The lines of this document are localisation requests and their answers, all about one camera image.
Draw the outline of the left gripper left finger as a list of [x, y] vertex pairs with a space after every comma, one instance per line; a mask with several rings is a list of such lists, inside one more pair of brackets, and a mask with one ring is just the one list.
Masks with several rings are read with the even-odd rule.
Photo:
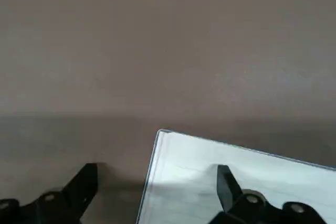
[[81, 223], [98, 191], [98, 164], [87, 163], [61, 189], [48, 191], [29, 204], [1, 199], [1, 223]]

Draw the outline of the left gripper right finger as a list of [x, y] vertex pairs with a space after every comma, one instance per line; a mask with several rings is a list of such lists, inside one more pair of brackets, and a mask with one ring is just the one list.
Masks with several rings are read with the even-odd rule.
[[216, 192], [222, 211], [210, 223], [325, 223], [318, 212], [301, 202], [273, 206], [262, 193], [242, 190], [227, 165], [217, 166]]

